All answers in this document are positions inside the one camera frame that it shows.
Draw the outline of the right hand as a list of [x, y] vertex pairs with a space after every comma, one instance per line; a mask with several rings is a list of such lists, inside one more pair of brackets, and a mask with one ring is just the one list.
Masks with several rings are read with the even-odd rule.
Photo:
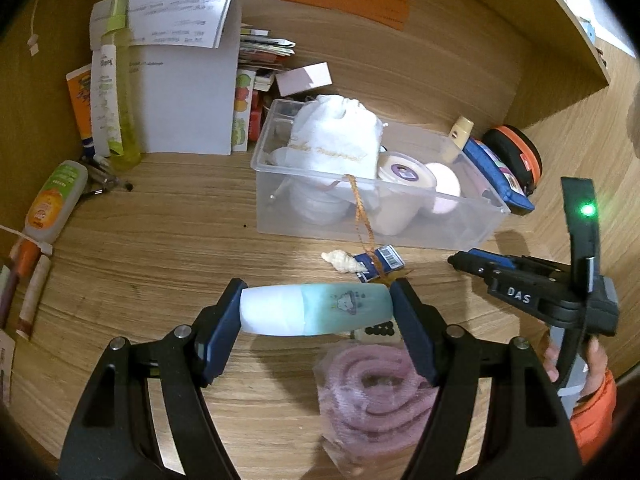
[[[558, 362], [560, 349], [551, 340], [550, 333], [547, 332], [542, 336], [539, 344], [542, 366], [547, 372], [552, 382], [556, 382], [559, 372], [555, 367]], [[605, 348], [600, 344], [600, 339], [592, 336], [586, 345], [585, 361], [587, 365], [587, 376], [584, 388], [580, 392], [579, 399], [587, 399], [593, 396], [604, 382], [606, 371], [608, 370], [608, 356]]]

